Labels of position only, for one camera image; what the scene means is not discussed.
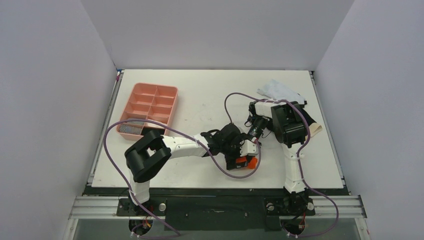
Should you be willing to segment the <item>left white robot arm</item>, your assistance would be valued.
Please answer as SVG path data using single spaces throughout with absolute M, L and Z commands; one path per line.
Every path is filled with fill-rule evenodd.
M 254 169 L 258 162 L 257 144 L 233 123 L 189 137 L 161 135 L 157 130 L 146 133 L 124 153 L 131 173 L 129 208 L 136 215 L 149 210 L 150 181 L 168 160 L 218 154 L 223 154 L 227 171 Z

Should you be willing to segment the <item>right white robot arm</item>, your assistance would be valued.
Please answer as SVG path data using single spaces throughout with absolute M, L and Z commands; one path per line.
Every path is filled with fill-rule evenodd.
M 265 129 L 270 130 L 283 148 L 285 180 L 282 208 L 289 215 L 304 212 L 308 206 L 307 186 L 301 170 L 301 149 L 309 141 L 310 130 L 302 107 L 296 101 L 274 103 L 252 101 L 248 106 L 248 122 L 251 127 L 247 135 L 257 140 Z

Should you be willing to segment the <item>orange underwear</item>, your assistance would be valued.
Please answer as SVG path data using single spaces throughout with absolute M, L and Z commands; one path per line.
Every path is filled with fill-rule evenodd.
M 258 159 L 255 156 L 246 155 L 235 160 L 235 166 L 239 168 L 255 169 Z

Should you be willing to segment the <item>black underwear beige waistband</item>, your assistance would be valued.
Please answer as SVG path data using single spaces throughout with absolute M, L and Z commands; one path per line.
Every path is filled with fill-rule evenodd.
M 311 137 L 314 137 L 323 130 L 323 127 L 317 123 L 303 108 L 301 108 L 300 111 L 308 124 Z

